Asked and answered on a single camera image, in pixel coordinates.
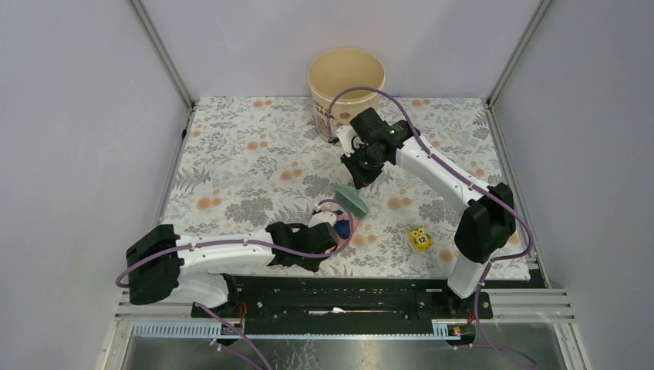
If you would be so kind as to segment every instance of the teal object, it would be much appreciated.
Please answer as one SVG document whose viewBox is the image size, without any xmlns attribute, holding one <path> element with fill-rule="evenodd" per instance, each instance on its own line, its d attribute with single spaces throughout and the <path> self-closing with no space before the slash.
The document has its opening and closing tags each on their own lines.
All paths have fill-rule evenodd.
<svg viewBox="0 0 654 370">
<path fill-rule="evenodd" d="M 341 185 L 336 191 L 334 199 L 358 219 L 363 219 L 370 213 L 370 205 L 359 195 L 359 191 L 348 185 Z"/>
</svg>

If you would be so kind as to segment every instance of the floral tablecloth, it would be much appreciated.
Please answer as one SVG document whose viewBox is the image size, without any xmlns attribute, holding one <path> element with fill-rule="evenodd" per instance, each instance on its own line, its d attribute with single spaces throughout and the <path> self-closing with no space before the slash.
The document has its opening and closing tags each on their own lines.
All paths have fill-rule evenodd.
<svg viewBox="0 0 654 370">
<path fill-rule="evenodd" d="M 495 184 L 502 175 L 480 99 L 411 99 L 400 102 L 432 145 L 474 176 Z M 399 110 L 382 100 L 390 123 Z M 177 169 L 163 222 L 194 235 L 236 234 L 275 221 L 305 222 L 317 201 L 351 183 L 339 158 L 314 127 L 308 97 L 200 99 Z M 363 191 L 366 217 L 341 254 L 312 273 L 300 267 L 232 266 L 231 274 L 331 277 L 447 278 L 458 251 L 458 218 L 443 199 L 414 175 L 386 165 Z M 413 248 L 407 231 L 424 225 L 433 247 Z M 517 235 L 501 250 L 523 246 Z M 490 278 L 528 279 L 524 260 L 497 263 Z"/>
</svg>

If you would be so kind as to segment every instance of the blue object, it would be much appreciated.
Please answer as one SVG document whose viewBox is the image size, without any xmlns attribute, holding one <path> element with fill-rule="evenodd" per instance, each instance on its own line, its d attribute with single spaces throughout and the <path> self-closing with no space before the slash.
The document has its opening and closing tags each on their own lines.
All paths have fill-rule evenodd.
<svg viewBox="0 0 654 370">
<path fill-rule="evenodd" d="M 349 221 L 347 220 L 336 221 L 336 223 L 334 224 L 334 230 L 336 230 L 336 233 L 339 235 L 341 239 L 347 239 L 350 233 Z"/>
</svg>

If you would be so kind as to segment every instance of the gray wall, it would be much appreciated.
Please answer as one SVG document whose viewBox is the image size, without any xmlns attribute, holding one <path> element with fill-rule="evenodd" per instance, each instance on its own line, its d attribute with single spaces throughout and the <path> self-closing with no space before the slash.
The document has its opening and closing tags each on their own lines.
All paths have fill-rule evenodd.
<svg viewBox="0 0 654 370">
<path fill-rule="evenodd" d="M 554 2 L 497 115 L 594 368 L 650 368 L 654 2 Z"/>
<path fill-rule="evenodd" d="M 487 96 L 538 0 L 146 0 L 197 96 L 307 96 L 320 52 L 368 49 L 403 96 Z"/>
<path fill-rule="evenodd" d="M 93 368 L 184 108 L 126 2 L 0 8 L 0 368 Z"/>
</svg>

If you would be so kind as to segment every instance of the tabletop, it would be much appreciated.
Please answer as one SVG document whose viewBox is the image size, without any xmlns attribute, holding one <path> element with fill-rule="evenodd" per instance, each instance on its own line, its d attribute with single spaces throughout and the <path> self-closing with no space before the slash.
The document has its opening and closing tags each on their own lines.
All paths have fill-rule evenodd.
<svg viewBox="0 0 654 370">
<path fill-rule="evenodd" d="M 503 180 L 481 99 L 400 98 L 431 144 L 474 176 Z M 390 124 L 399 110 L 382 100 Z M 239 234 L 275 222 L 306 222 L 314 204 L 352 182 L 342 150 L 314 126 L 308 97 L 203 97 L 188 130 L 163 222 L 178 234 Z M 371 207 L 343 252 L 316 273 L 300 267 L 230 266 L 221 272 L 284 276 L 447 278 L 459 255 L 459 218 L 438 193 L 386 165 L 362 191 Z M 424 226 L 433 246 L 418 251 L 408 231 Z M 524 247 L 513 235 L 499 254 Z M 527 280 L 524 259 L 494 264 L 490 279 Z"/>
</svg>

